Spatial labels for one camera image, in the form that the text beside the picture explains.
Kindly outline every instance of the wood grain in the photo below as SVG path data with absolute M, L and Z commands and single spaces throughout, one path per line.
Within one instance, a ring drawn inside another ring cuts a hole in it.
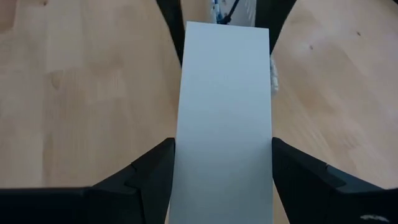
M 185 20 L 207 21 L 207 4 L 182 0 Z M 0 32 L 0 187 L 94 184 L 174 136 L 181 70 L 155 1 L 20 0 L 14 18 Z M 397 21 L 391 0 L 298 0 L 274 50 L 274 136 L 398 187 Z

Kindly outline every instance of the wooden surface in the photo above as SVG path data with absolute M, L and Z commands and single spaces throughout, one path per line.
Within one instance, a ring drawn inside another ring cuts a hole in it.
M 185 19 L 206 4 L 183 0 Z M 93 184 L 175 134 L 181 71 L 155 1 L 44 5 L 20 0 L 0 32 L 0 187 Z M 274 51 L 274 136 L 398 187 L 397 22 L 391 0 L 298 0 Z M 274 213 L 287 222 L 277 197 Z

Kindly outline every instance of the white sheet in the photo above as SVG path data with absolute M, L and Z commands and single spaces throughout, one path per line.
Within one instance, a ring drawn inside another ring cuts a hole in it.
M 269 32 L 188 22 L 170 224 L 272 223 Z

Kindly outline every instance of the light wood tabletop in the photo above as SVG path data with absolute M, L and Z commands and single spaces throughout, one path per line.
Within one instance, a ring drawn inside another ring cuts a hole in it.
M 91 185 L 175 136 L 181 68 L 154 0 L 0 5 L 0 187 Z M 398 187 L 397 24 L 392 0 L 298 0 L 274 50 L 274 136 Z

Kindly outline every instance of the white paper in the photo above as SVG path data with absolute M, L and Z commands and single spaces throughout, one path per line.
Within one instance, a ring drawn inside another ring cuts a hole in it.
M 188 22 L 170 224 L 271 224 L 269 32 Z

